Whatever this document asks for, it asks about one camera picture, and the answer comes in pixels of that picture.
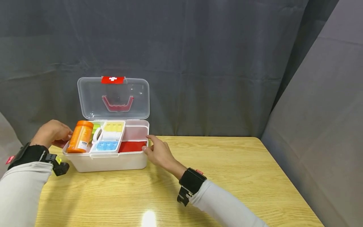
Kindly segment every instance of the gray curtain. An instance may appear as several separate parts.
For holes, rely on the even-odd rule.
[[[262,136],[326,227],[363,223],[362,11],[339,1]]]
[[[0,2],[0,112],[26,142],[82,119],[77,80],[150,83],[151,133],[257,136],[308,0]]]
[[[274,106],[285,91],[302,60],[304,60],[338,1],[310,0],[306,5],[299,31],[275,98]]]

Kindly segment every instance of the right hand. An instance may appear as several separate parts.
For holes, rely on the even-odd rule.
[[[161,141],[154,135],[147,135],[146,138],[151,139],[154,144],[151,147],[142,147],[150,162],[167,170],[179,180],[187,168],[174,158],[168,143]]]

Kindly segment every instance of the transparent lid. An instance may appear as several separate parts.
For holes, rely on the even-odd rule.
[[[125,78],[122,84],[102,84],[101,77],[81,77],[77,82],[83,116],[97,119],[147,119],[150,115],[149,83]]]

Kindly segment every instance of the wooden table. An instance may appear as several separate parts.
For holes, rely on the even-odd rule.
[[[323,226],[260,140],[159,138],[177,160],[203,171],[270,227]],[[50,151],[61,155],[58,148]],[[192,205],[177,203],[179,189],[171,174],[151,163],[143,170],[93,173],[78,173],[71,165],[66,175],[53,175],[44,186],[36,226],[219,226]]]

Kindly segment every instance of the black device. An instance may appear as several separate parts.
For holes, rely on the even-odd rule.
[[[181,188],[177,201],[187,206],[189,199],[199,191],[206,179],[202,172],[188,168],[179,180]]]
[[[42,145],[29,146],[30,142],[25,144],[10,162],[8,170],[12,167],[30,163],[30,162],[47,162],[53,165],[53,172],[56,176],[66,174],[69,164],[62,162],[56,154],[50,154],[49,150]]]

